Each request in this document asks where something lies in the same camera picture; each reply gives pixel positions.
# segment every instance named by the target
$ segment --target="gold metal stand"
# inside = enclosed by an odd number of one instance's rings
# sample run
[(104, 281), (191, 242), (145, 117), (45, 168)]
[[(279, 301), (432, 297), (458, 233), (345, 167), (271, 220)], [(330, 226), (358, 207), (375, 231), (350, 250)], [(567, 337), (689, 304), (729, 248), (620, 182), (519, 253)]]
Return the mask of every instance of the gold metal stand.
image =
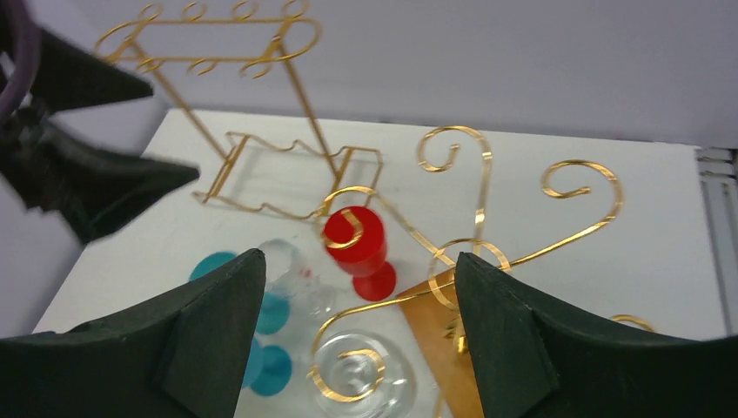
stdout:
[[(446, 359), (449, 363), (454, 363), (455, 360), (457, 360), (458, 356), (468, 356), (468, 347), (466, 344), (466, 334), (464, 332), (464, 326), (461, 320), (461, 316), (459, 314), (459, 307), (456, 305), (454, 301), (451, 300), (453, 296), (455, 295), (454, 285), (455, 285), (455, 278), (454, 278), (454, 271), (455, 271), (455, 263), (453, 260), (451, 260), (448, 256), (445, 255), (446, 249), (448, 249), (450, 246), (454, 246), (461, 243), (470, 243), (473, 245), (473, 251), (476, 254), (479, 254), (480, 249), (483, 247), (486, 250), (488, 250), (492, 255), (494, 255), (497, 260), (500, 263), (500, 268), (503, 271), (510, 272), (512, 267), (521, 265), (523, 263), (527, 263), (528, 261), (537, 259), (543, 255), (546, 255), (552, 251), (555, 251), (567, 244), (570, 244), (578, 239), (582, 239), (592, 233), (595, 233), (596, 231), (600, 230), (603, 226), (606, 226), (615, 218), (617, 217), (618, 213), (620, 212), (622, 206), (623, 206), (623, 191), (621, 187), (620, 181), (617, 179), (617, 177), (612, 173), (610, 170), (608, 170), (604, 165), (594, 163), (592, 161), (586, 161), (583, 159), (569, 159), (565, 161), (560, 161), (558, 163), (554, 163), (550, 165), (543, 173), (540, 179), (540, 186), (541, 190), (549, 197), (555, 198), (555, 199), (570, 199), (574, 198), (576, 196), (589, 194), (591, 192), (591, 189), (589, 186), (583, 186), (578, 189), (569, 191), (569, 192), (557, 192), (555, 191), (550, 185), (549, 185), (549, 179), (551, 175), (558, 171), (561, 168), (572, 166), (572, 165), (580, 165), (585, 166), (587, 168), (590, 168), (592, 170), (595, 170), (599, 172), (602, 176), (604, 176), (609, 184), (613, 188), (614, 192), (614, 202), (611, 206), (609, 212), (598, 222), (592, 224), (591, 226), (588, 226), (577, 233), (572, 234), (569, 237), (566, 237), (558, 242), (555, 242), (551, 245), (544, 246), (538, 251), (535, 251), (533, 253), (530, 253), (526, 256), (520, 257), (518, 259), (509, 261), (508, 258), (505, 256), (505, 254), (496, 246), (493, 244), (484, 241), (481, 238), (481, 234), (484, 228), (484, 222), (486, 220), (486, 197), (488, 192), (488, 186), (489, 186), (489, 178), (492, 173), (492, 160), (493, 160), (493, 154), (492, 149), (489, 146), (486, 138), (481, 134), (481, 132), (476, 131), (472, 128), (468, 128), (466, 126), (444, 126), (437, 129), (434, 129), (430, 132), (428, 132), (425, 137), (423, 137), (418, 146), (417, 150), (417, 157), (418, 157), (418, 164), (419, 166), (428, 171), (428, 172), (444, 172), (446, 170), (449, 170), (453, 167), (454, 159), (456, 157), (456, 153), (458, 152), (460, 145), (452, 145), (452, 147), (449, 150), (448, 157), (446, 159), (446, 162), (441, 166), (432, 165), (429, 163), (425, 158), (425, 148), (426, 143), (435, 137), (436, 135), (444, 132), (444, 131), (462, 131), (466, 133), (468, 136), (473, 138), (477, 143), (480, 144), (482, 148), (482, 177), (480, 181), (480, 196), (478, 199), (478, 207), (476, 210), (476, 213), (474, 214), (474, 229), (473, 229), (473, 237), (472, 238), (459, 238), (459, 239), (452, 239), (451, 241), (445, 243), (441, 247), (435, 246), (431, 241), (426, 238), (425, 235), (423, 235), (415, 226), (413, 226), (410, 221), (403, 216), (397, 208), (390, 203), (388, 200), (383, 198), (376, 190), (372, 189), (371, 187), (364, 187), (364, 186), (350, 186), (345, 187), (343, 189), (337, 190), (335, 192), (332, 192), (330, 195), (328, 195), (324, 200), (323, 204), (318, 208), (316, 212), (316, 217), (314, 219), (315, 224), (317, 225), (319, 223), (319, 219), (329, 216), (330, 215), (330, 207), (332, 201), (339, 196), (340, 194), (344, 194), (347, 192), (360, 192), (364, 193), (365, 195), (369, 197), (375, 197), (376, 200), (382, 205), (382, 207), (385, 209), (386, 212), (390, 214), (390, 216), (411, 236), (413, 237), (421, 246), (423, 246), (430, 254), (433, 255), (431, 258), (430, 266), (428, 267), (428, 274), (427, 274), (427, 289), (421, 290), (414, 293), (409, 294), (403, 294), (400, 295), (398, 298), (391, 299), (391, 300), (384, 300), (381, 302), (375, 302), (368, 305), (360, 306), (360, 307), (353, 307), (350, 309), (346, 309), (344, 311), (338, 312), (333, 317), (331, 317), (329, 320), (327, 320), (318, 330), (318, 332), (315, 335), (315, 338), (312, 343), (312, 354), (313, 359), (315, 353), (318, 351), (320, 346), (320, 341), (325, 334), (325, 331), (327, 331), (328, 327), (332, 325), (336, 320), (339, 320), (341, 318), (344, 318), (348, 315), (352, 314), (359, 314), (362, 312), (371, 311), (373, 309), (378, 309), (381, 307), (389, 307), (393, 305), (402, 304), (404, 302), (409, 302), (411, 300), (416, 300), (418, 298), (421, 298), (423, 296), (427, 296), (429, 294), (432, 294), (435, 299), (440, 303), (441, 306), (447, 308), (452, 314), (453, 319), (451, 323), (445, 327), (445, 329), (439, 329), (439, 333), (443, 335), (443, 337), (447, 339), (453, 339), (453, 344), (448, 348), (449, 356)], [(338, 247), (348, 247), (351, 244), (351, 242), (358, 241), (361, 238), (361, 234), (363, 232), (363, 226), (360, 224), (360, 222), (355, 219), (351, 215), (350, 210), (343, 210), (342, 215), (349, 219), (350, 223), (354, 226), (355, 234), (352, 238), (352, 241), (349, 243), (336, 243), (330, 241), (325, 235), (321, 235), (321, 239), (323, 241), (323, 244), (326, 246), (338, 246)], [(449, 270), (446, 270), (440, 275), (447, 276), (447, 279), (444, 280), (443, 284), (439, 284), (438, 277), (435, 272), (435, 265), (437, 260), (440, 260), (441, 262), (445, 263)], [(654, 331), (654, 328), (645, 320), (638, 318), (633, 315), (615, 315), (611, 317), (611, 320), (619, 321), (619, 322), (631, 322), (634, 323), (648, 331)], [(377, 368), (384, 367), (384, 364), (381, 362), (381, 358), (376, 353), (362, 353), (363, 355), (366, 355), (369, 357), (372, 361), (375, 362), (377, 365)], [(466, 363), (465, 366), (458, 366), (458, 367), (471, 367), (471, 365)], [(373, 390), (375, 390), (379, 384), (381, 383), (383, 379), (383, 375), (380, 373), (377, 373), (376, 381), (364, 392), (361, 394), (355, 395), (355, 396), (348, 396), (345, 394), (340, 394), (336, 391), (334, 391), (332, 388), (328, 387), (328, 385), (323, 380), (322, 376), (320, 375), (318, 366), (316, 364), (312, 364), (310, 372), (308, 373), (308, 377), (313, 380), (313, 383), (318, 388), (320, 393), (333, 401), (337, 402), (355, 402), (360, 401), (361, 399), (367, 397)], [(443, 405), (443, 399), (446, 396), (446, 391), (448, 387), (444, 387), (444, 385), (439, 385), (439, 396), (435, 404), (434, 408), (434, 415), (436, 417), (440, 417), (441, 407)]]
[[(379, 150), (374, 148), (365, 148), (361, 146), (343, 146), (338, 152), (331, 153), (330, 146), (325, 140), (323, 131), (320, 129), (320, 123), (315, 116), (315, 112), (310, 104), (310, 100), (305, 93), (305, 87), (299, 79), (298, 73), (292, 64), (292, 59), (298, 57), (310, 50), (320, 39), (322, 29), (320, 23), (314, 19), (304, 17), (309, 7), (308, 0), (289, 0), (282, 6), (281, 16), (279, 17), (255, 17), (258, 11), (258, 4), (249, 0), (239, 1), (231, 8), (231, 17), (227, 19), (205, 18), (207, 13), (207, 5), (198, 2), (192, 2), (186, 5), (181, 12), (179, 19), (159, 18), (164, 7), (161, 4), (149, 4), (144, 7), (138, 14), (138, 19), (120, 24), (105, 33), (95, 44), (95, 51), (99, 51), (102, 43), (114, 33), (120, 30), (131, 30), (124, 38), (123, 42), (110, 55), (103, 56), (104, 59), (112, 63), (137, 63), (137, 69), (143, 73), (151, 73), (161, 87), (166, 91), (167, 95), (174, 101), (177, 107), (181, 108), (185, 116), (192, 122), (195, 128), (203, 136), (210, 147), (223, 159), (223, 164), (218, 171), (218, 175), (213, 181), (208, 192), (194, 192), (195, 199), (205, 204), (209, 200), (218, 200), (228, 206), (246, 212), (262, 212), (269, 209), (272, 212), (285, 216), (290, 219), (309, 219), (315, 212), (307, 214), (297, 214), (283, 208), (279, 208), (268, 202), (264, 202), (259, 206), (248, 206), (230, 199), (221, 194), (225, 182), (231, 175), (233, 167), (238, 158), (243, 153), (246, 145), (256, 142), (269, 150), (276, 152), (289, 152), (298, 146), (312, 155), (321, 157), (328, 165), (328, 169), (333, 177), (330, 193), (336, 192), (341, 185), (346, 169), (351, 163), (352, 157), (357, 152), (368, 152), (374, 154), (377, 162), (377, 169), (372, 178), (371, 188), (374, 189), (379, 181), (379, 175), (382, 171), (383, 160)], [(273, 24), (277, 25), (277, 30), (272, 40), (264, 49), (261, 55), (256, 57), (162, 57), (152, 56), (148, 54), (138, 41), (138, 36), (142, 31), (150, 26), (194, 26), (194, 25), (242, 25), (242, 24)], [(294, 24), (307, 24), (314, 30), (312, 39), (302, 48), (289, 52), (285, 46), (285, 36)], [(174, 85), (160, 70), (161, 66), (166, 63), (188, 64), (187, 72), (201, 76), (217, 67), (219, 64), (240, 64), (241, 67), (238, 74), (243, 77), (246, 71), (251, 67), (260, 65), (261, 71), (253, 75), (253, 78), (260, 78), (272, 69), (272, 64), (281, 62), (285, 67), (285, 71), (290, 79), (292, 88), (295, 90), (299, 105), (303, 113), (310, 123), (313, 135), (318, 141), (319, 150), (309, 146), (304, 141), (295, 139), (291, 146), (281, 147), (274, 145), (256, 135), (245, 132), (229, 131), (226, 133), (228, 148), (226, 150), (212, 135), (207, 126), (193, 111), (193, 109), (182, 98)], [(336, 161), (341, 160), (341, 164), (337, 165)], [(367, 198), (366, 205), (369, 205), (371, 197)]]

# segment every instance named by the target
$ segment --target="gold wire scroll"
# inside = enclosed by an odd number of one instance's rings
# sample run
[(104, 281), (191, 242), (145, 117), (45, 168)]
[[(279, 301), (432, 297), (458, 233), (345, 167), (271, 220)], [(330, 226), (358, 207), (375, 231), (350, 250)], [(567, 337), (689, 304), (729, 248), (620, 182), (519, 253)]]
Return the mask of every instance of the gold wire scroll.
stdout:
[[(411, 237), (413, 237), (416, 241), (418, 241), (419, 244), (421, 244), (426, 250), (428, 250), (431, 254), (435, 254), (438, 252), (438, 248), (431, 244), (431, 241), (426, 238), (425, 235), (420, 233), (415, 226), (412, 226), (410, 224), (410, 221), (408, 221), (404, 216), (402, 216), (397, 209), (385, 198), (383, 198), (379, 193), (377, 193), (376, 190), (372, 189), (371, 187), (366, 187), (363, 185), (351, 185), (348, 187), (344, 187), (343, 189), (337, 190), (331, 194), (329, 194), (325, 199), (323, 199), (323, 203), (319, 206), (319, 208), (315, 211), (315, 218), (313, 218), (313, 225), (315, 226), (316, 231), (319, 231), (319, 221), (320, 218), (326, 217), (329, 215), (331, 204), (333, 203), (333, 200), (336, 199), (341, 194), (348, 193), (348, 192), (360, 192), (364, 193), (368, 197), (374, 197), (376, 198), (379, 203), (392, 215), (392, 217), (400, 224), (400, 226), (405, 229), (407, 233), (410, 234)], [(329, 238), (325, 237), (325, 243), (326, 244), (333, 244), (333, 245), (339, 245), (340, 243), (333, 242)], [(454, 266), (455, 263), (453, 260), (449, 259), (447, 256), (445, 256), (443, 253), (439, 255), (439, 258), (441, 261), (446, 263), (447, 266)]]
[[(204, 3), (192, 2), (187, 4), (180, 12), (179, 18), (163, 18), (161, 15), (164, 11), (164, 7), (161, 4), (149, 4), (145, 6), (138, 14), (138, 18), (120, 24), (111, 30), (108, 30), (96, 43), (95, 51), (99, 52), (100, 47), (103, 43), (110, 39), (112, 35), (118, 33), (124, 33), (124, 40), (121, 44), (109, 55), (103, 56), (112, 63), (136, 63), (137, 70), (143, 73), (151, 73), (151, 75), (158, 81), (158, 83), (164, 88), (166, 93), (175, 102), (177, 107), (181, 108), (184, 115), (190, 120), (194, 127), (203, 136), (205, 141), (210, 147), (223, 159), (218, 176), (210, 187), (208, 193), (198, 192), (196, 198), (201, 203), (206, 203), (208, 200), (219, 200), (220, 202), (231, 206), (233, 208), (245, 211), (245, 212), (262, 212), (264, 209), (269, 209), (279, 215), (285, 216), (290, 219), (309, 219), (313, 213), (297, 214), (295, 212), (287, 211), (283, 208), (277, 207), (270, 203), (264, 202), (259, 206), (248, 206), (234, 199), (221, 196), (220, 190), (223, 188), (223, 184), (231, 174), (233, 166), (235, 166), (238, 157), (244, 150), (246, 141), (252, 138), (259, 144), (280, 152), (291, 151), (295, 145), (299, 144), (302, 148), (306, 149), (309, 153), (321, 157), (333, 177), (332, 187), (330, 192), (338, 190), (340, 183), (346, 173), (346, 167), (352, 160), (352, 156), (355, 152), (371, 152), (376, 155), (378, 168), (375, 172), (374, 179), (371, 187), (374, 188), (379, 179), (379, 174), (382, 168), (382, 162), (379, 150), (373, 148), (365, 148), (358, 146), (347, 146), (342, 148), (337, 153), (331, 153), (330, 147), (325, 140), (318, 119), (315, 116), (315, 112), (310, 104), (310, 101), (305, 92), (305, 87), (299, 79), (297, 70), (292, 64), (292, 59), (298, 57), (308, 50), (310, 50), (320, 39), (322, 34), (322, 27), (319, 22), (314, 19), (304, 17), (303, 15), (309, 8), (308, 0), (290, 0), (285, 3), (280, 11), (278, 17), (256, 17), (258, 11), (258, 3), (252, 1), (239, 1), (231, 7), (231, 15), (227, 18), (209, 18), (206, 16), (208, 7)], [(275, 34), (271, 41), (263, 49), (263, 52), (255, 57), (251, 56), (205, 56), (205, 57), (191, 57), (191, 56), (152, 56), (149, 55), (145, 49), (141, 46), (138, 41), (138, 37), (150, 27), (172, 27), (172, 26), (184, 26), (194, 27), (199, 25), (211, 25), (211, 26), (223, 26), (223, 25), (262, 25), (262, 26), (275, 26)], [(285, 46), (285, 36), (289, 32), (290, 28), (294, 24), (303, 24), (312, 27), (312, 37), (306, 39), (304, 46), (299, 49), (289, 52)], [(161, 67), (164, 64), (179, 63), (187, 64), (186, 72), (194, 73), (198, 76), (207, 74), (213, 71), (220, 64), (237, 64), (238, 74), (243, 77), (246, 75), (248, 70), (252, 67), (258, 67), (259, 71), (252, 75), (253, 78), (260, 78), (272, 69), (274, 63), (282, 63), (287, 72), (290, 84), (297, 95), (298, 102), (305, 114), (308, 123), (311, 127), (312, 133), (315, 136), (320, 151), (317, 151), (305, 144), (303, 141), (296, 140), (293, 142), (292, 147), (279, 147), (272, 145), (269, 142), (256, 138), (251, 134), (243, 133), (237, 134), (236, 132), (229, 132), (230, 134), (241, 135), (241, 141), (234, 144), (231, 141), (231, 149), (226, 150), (212, 135), (210, 130), (205, 126), (202, 120), (197, 116), (193, 109), (187, 104), (182, 98), (174, 85), (161, 71)], [(338, 167), (336, 157), (341, 154), (342, 151), (346, 151), (341, 166)]]
[[(441, 126), (440, 128), (436, 128), (428, 132), (418, 143), (418, 165), (420, 165), (423, 170), (427, 172), (444, 172), (453, 167), (453, 163), (456, 161), (456, 154), (461, 148), (461, 145), (459, 144), (451, 145), (451, 148), (448, 150), (446, 162), (442, 166), (432, 165), (426, 159), (426, 143), (431, 138), (445, 131), (462, 131), (466, 135), (474, 138), (482, 148), (482, 179), (480, 183), (480, 196), (477, 199), (477, 211), (474, 214), (474, 238), (481, 239), (482, 232), (484, 230), (487, 193), (489, 192), (489, 177), (492, 173), (492, 148), (490, 148), (484, 135), (475, 129), (457, 125)], [(480, 246), (474, 245), (473, 251), (476, 255), (480, 255)]]
[(575, 233), (574, 235), (571, 235), (567, 238), (562, 239), (561, 241), (558, 241), (550, 246), (546, 246), (544, 248), (541, 248), (540, 250), (536, 251), (535, 253), (528, 254), (525, 257), (520, 257), (519, 259), (511, 262), (510, 264), (513, 266), (517, 266), (519, 264), (527, 263), (530, 260), (534, 260), (539, 258), (542, 255), (548, 254), (552, 252), (553, 250), (556, 250), (558, 248), (561, 248), (565, 246), (566, 244), (571, 244), (572, 242), (575, 242), (577, 239), (582, 239), (586, 236), (588, 236), (590, 233), (594, 233), (595, 231), (599, 230), (603, 226), (609, 224), (612, 222), (615, 217), (618, 216), (618, 213), (620, 213), (621, 208), (623, 206), (623, 191), (621, 182), (618, 180), (617, 177), (615, 177), (615, 174), (607, 169), (604, 165), (594, 163), (592, 161), (586, 161), (584, 159), (568, 159), (566, 161), (558, 162), (554, 165), (551, 165), (548, 167), (544, 172), (543, 176), (540, 178), (540, 187), (543, 192), (551, 196), (555, 199), (570, 199), (576, 196), (580, 196), (582, 194), (589, 194), (592, 189), (589, 186), (580, 187), (578, 189), (572, 190), (570, 192), (556, 192), (548, 183), (548, 180), (551, 178), (551, 175), (560, 168), (568, 167), (570, 165), (582, 165), (588, 168), (591, 168), (593, 170), (596, 170), (610, 183), (610, 185), (613, 187), (613, 192), (615, 193), (615, 199), (612, 208), (610, 209), (610, 212), (605, 215), (604, 218), (602, 218), (600, 221), (592, 224), (591, 226), (588, 226), (581, 231)]
[(321, 231), (320, 232), (320, 238), (323, 240), (323, 244), (327, 246), (328, 248), (333, 248), (336, 250), (345, 250), (346, 248), (351, 248), (352, 246), (356, 245), (357, 242), (361, 239), (361, 236), (364, 235), (364, 226), (359, 222), (358, 219), (356, 219), (356, 216), (351, 212), (351, 209), (341, 209), (341, 216), (348, 221), (349, 224), (351, 224), (351, 227), (353, 228), (353, 235), (351, 239), (349, 239), (347, 242), (334, 242), (328, 237), (325, 236), (325, 234)]
[(656, 329), (654, 326), (652, 326), (647, 320), (644, 320), (642, 318), (639, 318), (634, 315), (615, 315), (611, 316), (610, 320), (614, 320), (615, 322), (630, 322), (631, 324), (635, 324), (643, 329), (645, 329), (648, 332), (655, 333)]

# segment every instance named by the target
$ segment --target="gold wire spiral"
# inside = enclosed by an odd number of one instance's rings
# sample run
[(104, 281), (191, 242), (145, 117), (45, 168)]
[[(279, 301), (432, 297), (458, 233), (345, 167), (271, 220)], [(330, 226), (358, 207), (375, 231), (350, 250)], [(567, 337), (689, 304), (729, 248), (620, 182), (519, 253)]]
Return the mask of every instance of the gold wire spiral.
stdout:
[(327, 246), (328, 248), (332, 248), (335, 250), (345, 250), (346, 248), (351, 248), (352, 246), (355, 246), (356, 243), (359, 242), (359, 240), (361, 239), (362, 235), (364, 235), (364, 225), (362, 225), (361, 222), (356, 219), (356, 215), (351, 212), (351, 209), (341, 209), (340, 214), (344, 217), (344, 219), (348, 221), (349, 224), (351, 224), (351, 227), (353, 228), (353, 236), (351, 237), (351, 239), (349, 239), (347, 242), (335, 242), (331, 239), (328, 239), (323, 231), (320, 232), (320, 238), (323, 240), (323, 244), (325, 244), (325, 246)]
[[(418, 165), (420, 165), (423, 170), (427, 172), (444, 172), (453, 167), (453, 163), (456, 161), (456, 154), (461, 148), (461, 145), (459, 144), (451, 145), (451, 148), (448, 150), (446, 162), (442, 166), (432, 165), (426, 159), (426, 143), (431, 138), (445, 131), (462, 131), (466, 135), (474, 138), (482, 148), (482, 179), (480, 184), (480, 195), (477, 199), (477, 211), (474, 214), (474, 238), (481, 239), (486, 217), (485, 208), (487, 194), (489, 192), (489, 178), (492, 174), (492, 148), (490, 148), (489, 142), (487, 142), (485, 136), (475, 129), (458, 125), (441, 126), (440, 128), (436, 128), (428, 132), (418, 143)], [(480, 255), (480, 246), (474, 245), (473, 251), (476, 255)]]
[(621, 182), (618, 180), (617, 177), (615, 177), (613, 172), (607, 169), (607, 167), (605, 167), (602, 164), (594, 163), (592, 161), (587, 161), (585, 159), (568, 159), (565, 161), (558, 162), (554, 165), (551, 165), (543, 172), (543, 176), (541, 176), (540, 178), (541, 190), (543, 190), (543, 192), (546, 195), (551, 196), (552, 198), (555, 198), (555, 199), (570, 199), (576, 196), (580, 196), (582, 194), (589, 194), (592, 191), (589, 186), (584, 186), (584, 187), (580, 187), (578, 189), (572, 190), (570, 192), (561, 193), (561, 192), (556, 192), (549, 185), (548, 180), (551, 178), (551, 175), (556, 170), (559, 170), (560, 168), (563, 168), (563, 167), (568, 167), (570, 165), (582, 165), (582, 166), (591, 168), (593, 170), (596, 170), (597, 172), (605, 176), (607, 181), (613, 187), (613, 192), (615, 194), (613, 206), (610, 208), (610, 212), (608, 212), (604, 218), (600, 219), (598, 222), (595, 222), (591, 226), (588, 226), (582, 229), (581, 231), (573, 235), (570, 235), (569, 237), (566, 237), (558, 242), (555, 242), (551, 244), (550, 246), (543, 247), (534, 253), (528, 254), (525, 257), (520, 257), (519, 259), (510, 263), (512, 266), (517, 266), (523, 263), (527, 263), (528, 261), (537, 259), (542, 255), (546, 255), (552, 252), (553, 250), (559, 249), (567, 244), (571, 244), (572, 242), (575, 242), (577, 239), (582, 239), (588, 236), (589, 234), (594, 233), (597, 230), (601, 229), (603, 226), (609, 224), (613, 220), (615, 220), (615, 217), (617, 217), (618, 213), (620, 213), (621, 208), (623, 206), (623, 201), (624, 201)]

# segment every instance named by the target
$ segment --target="white table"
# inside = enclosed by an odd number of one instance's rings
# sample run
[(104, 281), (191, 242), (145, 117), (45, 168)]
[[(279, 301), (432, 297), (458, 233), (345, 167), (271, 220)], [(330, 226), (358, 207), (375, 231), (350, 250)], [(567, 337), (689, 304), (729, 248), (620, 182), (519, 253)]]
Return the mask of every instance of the white table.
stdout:
[[(198, 114), (217, 138), (226, 131), (254, 133), (281, 145), (312, 138), (302, 118)], [(436, 246), (473, 234), (481, 158), (480, 148), (469, 137), (447, 133), (428, 145), (428, 159), (439, 165), (451, 143), (462, 144), (457, 165), (433, 174), (418, 168), (415, 160), (418, 140), (430, 128), (337, 120), (324, 120), (322, 126), (333, 149), (363, 145), (383, 152), (386, 167), (378, 190)], [(607, 181), (580, 167), (560, 170), (552, 184), (562, 191), (590, 185), (592, 194), (569, 200), (545, 196), (540, 175), (552, 163), (570, 158), (599, 162), (615, 172), (625, 191), (625, 205), (613, 224), (516, 267), (517, 278), (602, 316), (638, 315), (664, 334), (694, 339), (725, 334), (692, 147), (484, 133), (494, 152), (484, 238), (510, 259), (594, 223), (612, 204)], [(207, 190), (219, 160), (181, 111), (168, 113), (146, 154), (197, 163), (202, 177), (161, 200), (116, 236), (88, 246), (39, 321), (37, 332), (64, 332), (114, 313), (185, 283), (192, 268), (210, 253), (240, 252), (275, 237), (302, 248), (323, 281), (343, 289), (338, 308), (362, 303), (352, 293), (348, 276), (323, 253), (308, 224), (202, 206), (191, 197), (194, 190)], [(352, 163), (343, 185), (368, 184), (374, 168), (370, 164)], [(224, 192), (254, 205), (268, 200), (309, 212), (329, 188), (330, 174), (319, 158), (268, 152), (254, 145), (247, 147)], [(351, 196), (345, 202), (361, 198)], [(398, 271), (400, 292), (426, 278), (431, 257), (383, 209), (374, 207), (385, 216), (389, 259)], [(350, 317), (333, 330), (346, 328), (372, 329), (403, 348), (420, 382), (412, 416), (430, 416), (433, 378), (399, 308)], [(274, 398), (242, 391), (236, 416), (316, 415), (306, 412), (310, 402), (303, 390), (303, 363), (314, 331), (290, 322), (272, 338), (264, 338), (263, 344), (301, 347), (291, 352), (298, 369), (287, 389)]]

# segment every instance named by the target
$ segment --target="purple cable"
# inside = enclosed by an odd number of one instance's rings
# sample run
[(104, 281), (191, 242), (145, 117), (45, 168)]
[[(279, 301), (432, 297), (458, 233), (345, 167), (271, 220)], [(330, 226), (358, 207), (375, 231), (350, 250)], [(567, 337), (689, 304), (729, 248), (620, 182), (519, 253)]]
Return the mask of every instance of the purple cable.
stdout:
[(0, 92), (0, 126), (8, 120), (33, 85), (41, 61), (41, 31), (23, 0), (2, 0), (13, 40), (15, 70)]

